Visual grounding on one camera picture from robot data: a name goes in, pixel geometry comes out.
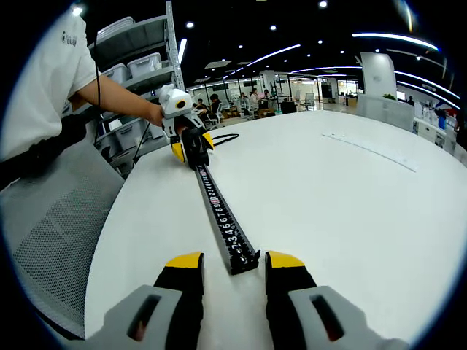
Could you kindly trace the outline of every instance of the white storage bin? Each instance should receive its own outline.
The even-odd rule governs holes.
[[[162,68],[161,54],[159,52],[152,53],[146,57],[138,58],[128,64],[131,74],[134,77],[156,71]]]
[[[144,119],[136,119],[132,122],[127,122],[125,125],[120,126],[113,132],[117,135],[117,139],[122,147],[122,150],[127,150],[132,147],[138,146],[141,138],[143,137],[144,130],[147,127],[148,121]],[[144,140],[149,137],[149,133],[146,132]]]
[[[118,65],[113,66],[111,69],[107,69],[102,74],[106,77],[109,77],[118,84],[123,84],[131,78],[130,70],[126,68],[126,66],[123,63],[119,63]]]
[[[119,31],[121,28],[129,27],[134,24],[134,19],[131,17],[125,17],[117,22],[109,24],[107,27],[102,28],[97,32],[97,40],[104,40],[108,36],[111,36],[114,32]]]

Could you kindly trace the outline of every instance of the measuring tape blade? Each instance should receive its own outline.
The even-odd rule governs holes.
[[[253,249],[206,166],[196,166],[196,177],[225,266],[236,275],[258,267],[260,251]]]

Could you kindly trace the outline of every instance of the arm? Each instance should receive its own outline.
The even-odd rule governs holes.
[[[148,120],[150,123],[162,126],[162,108],[144,98],[131,93],[121,85],[104,75],[99,77],[101,86],[101,108],[109,112],[134,115]],[[98,104],[97,79],[79,89],[77,94],[90,104]]]

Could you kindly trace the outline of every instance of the round white table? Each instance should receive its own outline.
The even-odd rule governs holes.
[[[467,243],[467,168],[407,131],[338,112],[301,112],[212,131],[239,133],[210,171],[255,249],[305,262],[361,308],[370,328],[413,343],[457,282]],[[403,157],[411,171],[335,133]],[[180,254],[205,253],[200,349],[272,349],[264,255],[230,276],[196,175],[164,147],[142,157],[109,213],[94,254],[85,331],[113,305],[153,285]]]

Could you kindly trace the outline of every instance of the gray office chair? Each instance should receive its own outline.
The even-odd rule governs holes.
[[[295,92],[295,102],[300,103],[300,90]]]
[[[207,128],[213,129],[215,126],[219,125],[220,120],[222,119],[222,111],[225,109],[229,109],[230,105],[227,101],[221,101],[219,107],[217,108],[217,112],[207,114],[207,121],[204,123]]]
[[[79,338],[85,337],[94,249],[122,186],[85,139],[63,151],[44,174],[0,192],[5,240],[26,295],[43,319]]]
[[[305,106],[306,110],[308,110],[308,107],[314,106],[314,93],[306,93],[305,103],[302,106]]]

